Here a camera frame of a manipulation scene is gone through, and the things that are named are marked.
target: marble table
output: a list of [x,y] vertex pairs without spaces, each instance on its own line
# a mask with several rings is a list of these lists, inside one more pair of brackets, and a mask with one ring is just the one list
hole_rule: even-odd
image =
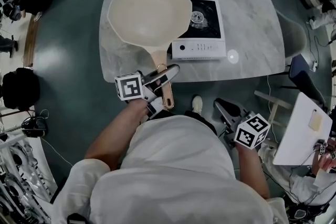
[[[112,0],[104,0],[99,29],[100,61],[105,81],[141,70],[155,69],[150,55],[142,48],[123,43],[107,20]],[[242,79],[283,72],[285,51],[280,24],[271,0],[219,0],[226,51],[236,50],[237,63],[222,60],[172,61],[181,70],[175,82]]]

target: pan handle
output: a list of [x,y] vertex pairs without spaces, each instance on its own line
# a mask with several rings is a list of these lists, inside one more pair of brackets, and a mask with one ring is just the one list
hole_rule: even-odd
[[[153,61],[155,63],[157,72],[160,73],[163,70],[167,69],[167,51],[159,50],[151,53]],[[173,92],[171,83],[167,83],[166,85],[162,86],[162,98],[164,106],[170,110],[174,107],[174,99],[173,99]]]

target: white frying pan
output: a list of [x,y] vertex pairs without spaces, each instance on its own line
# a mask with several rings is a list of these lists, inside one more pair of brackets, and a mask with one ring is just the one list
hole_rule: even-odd
[[[112,0],[107,17],[119,38],[147,50],[161,72],[166,69],[170,43],[187,31],[191,13],[190,0]],[[170,83],[162,93],[164,105],[172,109]]]

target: green floor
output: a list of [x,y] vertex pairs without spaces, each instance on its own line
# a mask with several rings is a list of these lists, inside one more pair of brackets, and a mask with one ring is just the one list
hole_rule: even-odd
[[[298,0],[272,0],[275,8],[304,25],[308,12]],[[41,97],[36,108],[48,109],[49,133],[46,140],[68,161],[82,159],[91,141],[125,106],[114,84],[104,81],[99,58],[99,19],[103,0],[55,0],[41,18],[37,37],[34,69],[40,76]],[[322,44],[328,42],[324,29],[311,32]],[[312,41],[312,50],[317,55]],[[313,80],[330,103],[331,56],[329,47],[319,47],[320,67]],[[282,84],[292,85],[286,76],[269,77],[272,95],[294,102],[296,90],[280,90]],[[268,117],[267,103],[253,95],[254,90],[268,93],[266,77],[233,81],[175,83],[174,112],[189,108],[193,94],[204,99],[203,116],[220,131],[222,125],[213,119],[213,101],[231,98],[247,109]],[[285,120],[288,114],[281,113]],[[275,128],[279,138],[283,130]],[[56,182],[68,175],[70,167],[43,142],[44,150]],[[272,187],[272,194],[277,189]]]

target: chair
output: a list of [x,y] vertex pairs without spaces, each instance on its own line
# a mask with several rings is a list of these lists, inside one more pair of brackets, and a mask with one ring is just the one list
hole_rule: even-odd
[[277,11],[283,43],[285,47],[286,62],[299,55],[307,44],[307,37],[304,28],[291,19]]
[[296,85],[296,87],[281,86],[281,88],[298,89],[309,98],[319,101],[324,107],[326,101],[324,100],[321,92],[316,88],[314,82],[311,80],[309,73],[310,68],[304,57],[302,55],[295,56],[292,59],[289,72],[283,72],[280,74],[288,74],[289,79]]

